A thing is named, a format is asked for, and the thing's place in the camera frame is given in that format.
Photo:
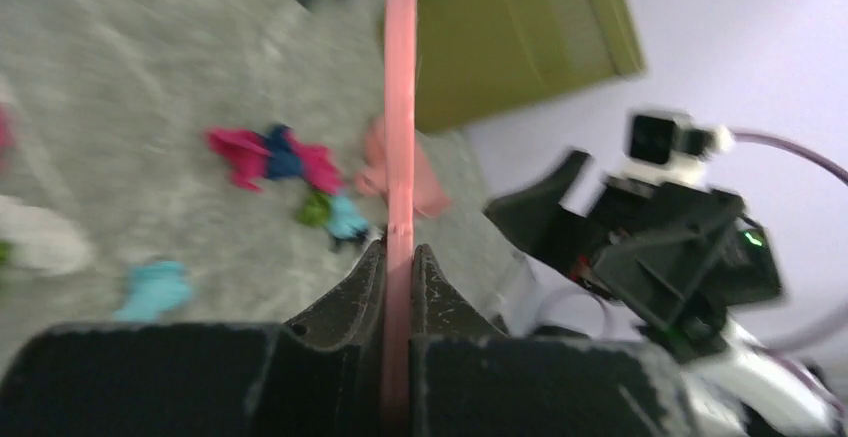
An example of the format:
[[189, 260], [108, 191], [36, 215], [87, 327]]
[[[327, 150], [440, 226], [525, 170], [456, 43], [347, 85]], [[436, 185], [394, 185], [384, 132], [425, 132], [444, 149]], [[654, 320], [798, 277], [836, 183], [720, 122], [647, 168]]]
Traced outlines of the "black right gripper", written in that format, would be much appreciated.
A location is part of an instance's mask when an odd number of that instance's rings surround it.
[[586, 218], [560, 205], [590, 161], [567, 152], [535, 183], [491, 200], [484, 215], [519, 251], [620, 303], [638, 332], [679, 362], [729, 349], [733, 306], [784, 294], [764, 227], [717, 189], [609, 178]]

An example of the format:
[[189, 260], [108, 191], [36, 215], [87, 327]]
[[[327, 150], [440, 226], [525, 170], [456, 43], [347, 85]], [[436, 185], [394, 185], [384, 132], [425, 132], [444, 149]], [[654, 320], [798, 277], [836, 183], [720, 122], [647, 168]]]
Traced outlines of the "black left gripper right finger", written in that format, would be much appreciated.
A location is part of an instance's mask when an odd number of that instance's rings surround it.
[[697, 436], [677, 364], [641, 342], [504, 335], [447, 281], [427, 245], [413, 263], [414, 436]]

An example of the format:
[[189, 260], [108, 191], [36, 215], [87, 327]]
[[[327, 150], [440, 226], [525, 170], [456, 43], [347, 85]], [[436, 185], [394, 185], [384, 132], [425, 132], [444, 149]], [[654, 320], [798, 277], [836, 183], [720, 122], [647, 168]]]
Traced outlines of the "pink hand brush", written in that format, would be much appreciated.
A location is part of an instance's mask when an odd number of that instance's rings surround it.
[[413, 324], [415, 89], [418, 0], [385, 0], [384, 136], [388, 208], [379, 393], [380, 434], [411, 428], [410, 350]]

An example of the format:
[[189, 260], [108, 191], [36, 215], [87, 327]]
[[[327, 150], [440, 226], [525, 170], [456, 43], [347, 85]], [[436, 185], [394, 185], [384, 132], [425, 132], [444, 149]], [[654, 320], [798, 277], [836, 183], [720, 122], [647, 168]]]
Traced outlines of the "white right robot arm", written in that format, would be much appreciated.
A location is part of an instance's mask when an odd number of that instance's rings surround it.
[[561, 199], [589, 159], [569, 152], [537, 182], [489, 202], [486, 217], [519, 251], [628, 308], [691, 379], [731, 394], [776, 433], [838, 432], [844, 413], [826, 386], [731, 316], [784, 289], [743, 198], [701, 186], [709, 154], [675, 151], [662, 166], [631, 159], [580, 215]]

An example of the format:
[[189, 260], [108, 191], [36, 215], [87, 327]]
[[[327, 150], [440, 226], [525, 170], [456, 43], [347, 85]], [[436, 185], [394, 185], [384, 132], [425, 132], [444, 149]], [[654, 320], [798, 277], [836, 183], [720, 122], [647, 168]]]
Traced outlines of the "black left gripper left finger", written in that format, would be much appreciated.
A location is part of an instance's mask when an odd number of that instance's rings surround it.
[[385, 251], [285, 323], [58, 325], [1, 383], [5, 436], [375, 436]]

